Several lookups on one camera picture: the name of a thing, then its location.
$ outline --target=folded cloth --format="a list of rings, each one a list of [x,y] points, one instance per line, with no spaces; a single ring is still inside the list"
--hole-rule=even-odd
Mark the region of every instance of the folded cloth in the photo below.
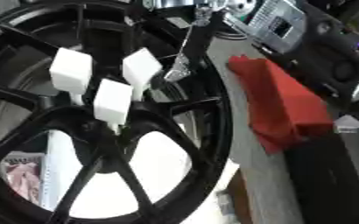
[[[5,163],[7,178],[11,188],[30,202],[39,204],[40,180],[37,174],[38,165]]]
[[[228,67],[246,92],[250,127],[268,153],[333,129],[322,100],[271,61],[232,57]]]

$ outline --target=white foam cube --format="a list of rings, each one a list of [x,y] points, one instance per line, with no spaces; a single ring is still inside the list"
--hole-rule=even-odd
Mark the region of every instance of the white foam cube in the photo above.
[[[152,77],[161,69],[162,65],[147,48],[142,48],[123,60],[123,77],[134,88],[134,101],[142,100],[143,92],[150,87]]]
[[[85,94],[92,76],[91,55],[60,48],[50,67],[55,88],[75,95]]]
[[[133,87],[103,79],[94,99],[95,118],[110,125],[123,125],[128,116]]]

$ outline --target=black wheel rim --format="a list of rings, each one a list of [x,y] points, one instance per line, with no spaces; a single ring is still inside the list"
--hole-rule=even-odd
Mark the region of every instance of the black wheel rim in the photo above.
[[[200,68],[194,71],[192,77],[178,83],[187,92],[188,100],[154,102],[149,100],[147,93],[145,101],[132,104],[127,127],[120,137],[113,137],[93,117],[88,103],[96,91],[94,83],[99,83],[102,77],[123,81],[118,75],[118,65],[123,57],[119,52],[123,47],[118,43],[122,43],[121,37],[126,37],[126,32],[130,29],[123,23],[127,7],[126,3],[112,1],[37,3],[15,9],[0,17],[0,67],[4,66],[4,59],[11,58],[12,53],[23,46],[30,46],[42,52],[43,60],[53,57],[59,46],[75,47],[73,40],[68,42],[66,38],[51,39],[49,34],[52,31],[63,28],[74,31],[74,38],[80,43],[76,46],[92,54],[96,61],[93,84],[84,95],[87,102],[85,107],[70,105],[64,93],[43,96],[15,89],[21,88],[20,82],[16,86],[9,82],[8,87],[0,85],[1,101],[16,104],[32,112],[22,124],[0,140],[0,162],[11,151],[11,146],[22,144],[47,129],[64,130],[78,142],[97,149],[84,164],[55,213],[22,199],[0,178],[0,223],[180,223],[214,188],[229,156],[232,120],[226,89],[208,58],[201,62]],[[184,31],[157,16],[148,17],[143,23],[143,30],[144,46],[147,46],[164,66],[170,66],[172,55],[177,52],[185,35]],[[96,41],[88,35],[90,32],[113,32],[109,35],[111,38],[114,33],[120,38],[110,39],[109,42],[102,39]],[[8,79],[13,78],[1,77],[0,84]],[[201,132],[204,136],[199,149],[172,119],[174,115],[194,110],[200,111],[197,118],[203,127]],[[93,123],[92,130],[95,131],[87,134],[80,131],[78,125],[85,123]],[[109,147],[119,149],[130,146],[143,134],[153,130],[161,131],[177,142],[193,162],[192,170],[183,181],[155,204],[148,199],[122,152],[106,150]],[[116,162],[120,164],[117,171],[133,191],[139,210],[110,219],[87,220],[69,217],[69,208],[74,198],[97,172],[106,157],[116,158]]]

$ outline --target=red rag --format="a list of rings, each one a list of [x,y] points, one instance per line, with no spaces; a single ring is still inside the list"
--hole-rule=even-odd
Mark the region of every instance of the red rag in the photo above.
[[[268,153],[333,128],[321,99],[271,61],[232,57],[228,66],[246,92],[250,127]]]

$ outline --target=bolt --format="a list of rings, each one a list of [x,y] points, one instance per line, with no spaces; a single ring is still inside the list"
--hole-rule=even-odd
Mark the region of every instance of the bolt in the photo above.
[[[143,6],[148,10],[153,10],[153,7],[154,7],[153,0],[144,0]]]
[[[131,19],[130,17],[125,17],[124,21],[128,26],[133,26],[135,24],[133,19]]]
[[[329,22],[323,22],[323,23],[320,23],[318,26],[317,26],[317,32],[320,34],[320,35],[323,35],[323,34],[326,34],[327,32],[329,32],[330,30],[332,29],[332,26]]]

